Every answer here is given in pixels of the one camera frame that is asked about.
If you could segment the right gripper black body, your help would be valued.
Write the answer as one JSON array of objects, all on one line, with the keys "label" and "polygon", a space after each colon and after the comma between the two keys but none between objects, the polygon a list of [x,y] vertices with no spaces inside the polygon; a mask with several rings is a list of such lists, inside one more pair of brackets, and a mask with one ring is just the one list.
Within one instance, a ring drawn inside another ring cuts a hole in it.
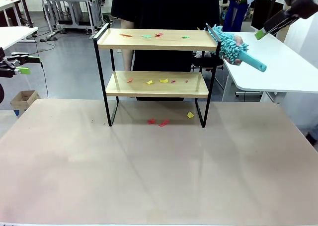
[{"label": "right gripper black body", "polygon": [[318,0],[284,0],[290,8],[287,17],[308,19],[318,11]]}]

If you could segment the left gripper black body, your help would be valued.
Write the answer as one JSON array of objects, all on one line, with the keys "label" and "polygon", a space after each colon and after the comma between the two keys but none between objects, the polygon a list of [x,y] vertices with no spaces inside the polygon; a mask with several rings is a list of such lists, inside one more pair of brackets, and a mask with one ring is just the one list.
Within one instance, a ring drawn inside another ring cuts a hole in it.
[{"label": "left gripper black body", "polygon": [[0,76],[1,77],[13,77],[20,74],[20,70],[16,67],[16,63],[19,64],[17,55],[0,56]]}]

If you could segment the person's left hand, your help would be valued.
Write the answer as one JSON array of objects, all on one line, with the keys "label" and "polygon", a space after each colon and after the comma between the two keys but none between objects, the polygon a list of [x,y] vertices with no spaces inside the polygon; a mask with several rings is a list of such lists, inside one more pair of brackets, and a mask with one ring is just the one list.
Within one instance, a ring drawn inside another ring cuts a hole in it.
[{"label": "person's left hand", "polygon": [[[243,44],[243,39],[238,35],[234,35],[234,40],[235,40],[237,46],[240,46]],[[242,63],[242,61],[240,59],[235,59],[234,62],[232,63],[231,60],[227,56],[224,56],[224,58],[226,59],[226,61],[228,63],[230,63],[232,65],[239,66]]]}]

